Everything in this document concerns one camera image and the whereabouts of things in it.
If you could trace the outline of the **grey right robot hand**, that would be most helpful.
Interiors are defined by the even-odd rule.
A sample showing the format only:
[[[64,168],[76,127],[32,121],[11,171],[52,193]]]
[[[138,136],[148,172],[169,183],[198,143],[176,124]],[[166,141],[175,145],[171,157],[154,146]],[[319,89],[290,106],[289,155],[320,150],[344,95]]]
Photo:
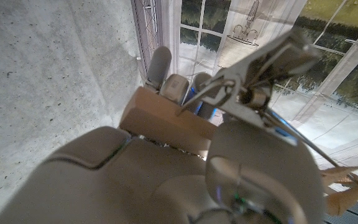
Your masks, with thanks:
[[[301,138],[268,109],[274,81],[318,59],[308,44],[270,44],[208,80],[198,99],[219,126],[162,96],[171,53],[158,48],[118,128],[50,155],[0,212],[0,223],[319,223],[323,186]]]

